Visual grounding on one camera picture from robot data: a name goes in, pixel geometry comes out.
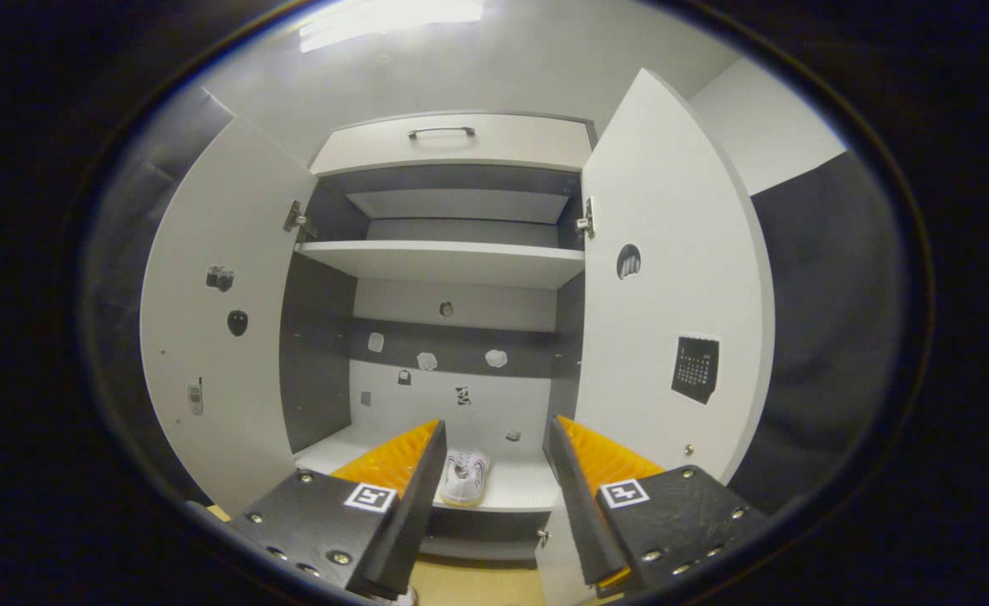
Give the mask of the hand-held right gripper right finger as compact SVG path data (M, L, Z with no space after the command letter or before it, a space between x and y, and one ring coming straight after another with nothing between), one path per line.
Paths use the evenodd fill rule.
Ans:
M666 470L556 415L547 458L582 581L600 598L655 591L741 547L766 514L697 465Z

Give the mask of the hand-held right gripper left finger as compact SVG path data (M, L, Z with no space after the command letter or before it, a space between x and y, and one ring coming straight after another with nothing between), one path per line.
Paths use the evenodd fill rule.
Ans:
M228 525L290 575L395 599L408 589L445 456L445 425L433 419L332 473L295 469Z

